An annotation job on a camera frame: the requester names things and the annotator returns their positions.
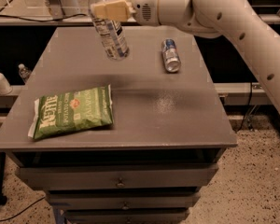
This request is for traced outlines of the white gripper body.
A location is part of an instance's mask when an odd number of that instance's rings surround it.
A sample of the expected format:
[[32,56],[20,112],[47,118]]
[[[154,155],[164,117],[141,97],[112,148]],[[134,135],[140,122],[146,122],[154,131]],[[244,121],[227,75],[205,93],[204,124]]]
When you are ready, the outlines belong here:
[[158,0],[132,0],[134,19],[141,25],[158,26]]

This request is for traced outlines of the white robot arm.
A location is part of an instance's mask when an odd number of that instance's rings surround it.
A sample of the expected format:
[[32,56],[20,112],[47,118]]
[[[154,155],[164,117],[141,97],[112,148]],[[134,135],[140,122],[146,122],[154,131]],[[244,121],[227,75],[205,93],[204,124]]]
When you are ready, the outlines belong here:
[[105,0],[90,5],[100,19],[173,26],[205,38],[225,36],[280,115],[280,35],[247,0]]

